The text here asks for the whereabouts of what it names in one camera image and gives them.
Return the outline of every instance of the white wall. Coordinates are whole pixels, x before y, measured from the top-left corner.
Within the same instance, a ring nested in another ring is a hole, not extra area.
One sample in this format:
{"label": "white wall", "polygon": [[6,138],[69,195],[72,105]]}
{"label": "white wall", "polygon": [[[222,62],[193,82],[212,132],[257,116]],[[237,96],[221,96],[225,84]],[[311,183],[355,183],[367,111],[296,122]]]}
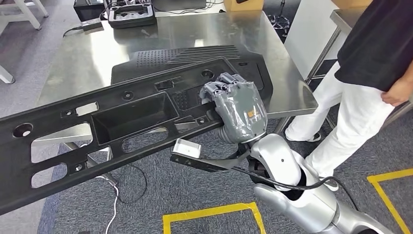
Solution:
{"label": "white wall", "polygon": [[[336,24],[330,19],[338,7],[330,0],[302,0],[291,30],[285,40],[285,47],[303,78],[307,78],[317,61]],[[336,59],[346,35],[341,33],[325,59]]]}

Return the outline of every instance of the yellow floor tape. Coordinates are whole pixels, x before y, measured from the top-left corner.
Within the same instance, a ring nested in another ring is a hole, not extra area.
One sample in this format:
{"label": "yellow floor tape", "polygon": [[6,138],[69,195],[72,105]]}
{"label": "yellow floor tape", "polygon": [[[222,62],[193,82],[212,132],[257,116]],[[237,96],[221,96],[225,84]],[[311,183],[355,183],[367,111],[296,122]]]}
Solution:
{"label": "yellow floor tape", "polygon": [[247,209],[250,209],[252,211],[255,221],[257,222],[258,227],[260,228],[260,233],[266,234],[264,223],[263,223],[263,218],[261,217],[261,213],[258,210],[257,204],[255,202],[237,203],[237,204],[232,204],[232,205],[225,205],[225,206],[219,206],[219,207],[214,207],[214,208],[207,208],[203,210],[183,212],[183,213],[177,213],[177,214],[169,214],[169,215],[165,214],[162,216],[163,223],[164,223],[164,234],[171,234],[170,223],[172,222],[184,221],[184,220],[195,219],[195,218],[202,218],[202,217],[207,217],[207,216],[212,216],[212,215],[220,215],[220,214],[225,214],[225,213],[230,213],[230,212],[235,212],[235,211],[243,211]]}
{"label": "yellow floor tape", "polygon": [[409,228],[407,227],[406,223],[400,217],[399,213],[397,212],[396,208],[394,207],[394,205],[390,201],[389,197],[387,197],[386,193],[384,192],[384,190],[379,185],[379,182],[382,182],[382,181],[385,181],[385,180],[390,180],[390,179],[402,178],[402,177],[406,177],[406,176],[413,176],[413,168],[402,170],[402,171],[397,171],[397,172],[389,172],[389,173],[384,173],[384,174],[379,174],[379,175],[372,175],[372,176],[367,177],[367,180],[377,190],[377,192],[380,195],[381,199],[383,200],[384,204],[387,206],[390,213],[393,215],[394,219],[396,220],[396,222],[400,226],[403,233],[404,234],[411,234],[411,232],[410,232]]}

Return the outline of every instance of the gray robot hand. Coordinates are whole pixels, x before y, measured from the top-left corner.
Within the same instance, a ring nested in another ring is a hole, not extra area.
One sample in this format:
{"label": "gray robot hand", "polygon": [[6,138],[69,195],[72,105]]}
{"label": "gray robot hand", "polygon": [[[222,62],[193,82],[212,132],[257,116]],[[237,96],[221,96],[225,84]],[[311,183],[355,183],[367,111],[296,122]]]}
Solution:
{"label": "gray robot hand", "polygon": [[231,144],[247,143],[265,134],[267,114],[257,87],[240,75],[222,73],[216,81],[203,86],[202,103],[214,101],[224,122],[220,138]]}

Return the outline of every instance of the white cable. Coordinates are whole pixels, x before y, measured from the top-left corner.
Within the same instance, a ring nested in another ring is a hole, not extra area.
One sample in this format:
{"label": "white cable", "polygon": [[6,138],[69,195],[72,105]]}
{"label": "white cable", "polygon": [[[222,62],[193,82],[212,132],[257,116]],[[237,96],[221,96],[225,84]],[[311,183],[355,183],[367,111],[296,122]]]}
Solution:
{"label": "white cable", "polygon": [[114,202],[114,204],[113,204],[114,214],[113,214],[112,219],[109,221],[108,226],[106,227],[106,232],[105,232],[105,234],[108,234],[109,227],[111,226],[113,220],[114,220],[115,217],[116,217],[116,202],[117,202],[117,197],[119,196],[119,190],[118,190],[118,188],[116,187],[116,185],[114,186],[114,188],[115,188],[115,190],[116,190],[115,202]]}
{"label": "white cable", "polygon": [[[103,176],[101,176],[101,175],[100,175],[100,176],[96,176],[95,178],[102,178],[102,179],[104,179],[104,180],[109,180],[109,179],[106,179],[105,177],[103,177]],[[109,221],[108,226],[106,227],[105,234],[108,234],[109,227],[111,226],[113,220],[114,220],[115,217],[116,217],[116,202],[117,202],[117,198],[118,198],[118,196],[119,196],[119,189],[116,187],[116,185],[114,185],[113,188],[115,188],[115,190],[116,190],[115,202],[114,202],[114,204],[113,204],[113,212],[114,212],[114,214],[113,214],[112,219]]]}

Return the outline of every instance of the human hand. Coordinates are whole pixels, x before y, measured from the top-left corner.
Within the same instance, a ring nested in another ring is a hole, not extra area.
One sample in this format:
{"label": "human hand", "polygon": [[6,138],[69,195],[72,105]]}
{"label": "human hand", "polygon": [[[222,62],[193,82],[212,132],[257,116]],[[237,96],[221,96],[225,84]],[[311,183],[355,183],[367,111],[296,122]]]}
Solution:
{"label": "human hand", "polygon": [[383,102],[398,106],[409,100],[413,91],[413,82],[410,79],[400,78],[393,84],[388,92],[383,92],[381,98]]}

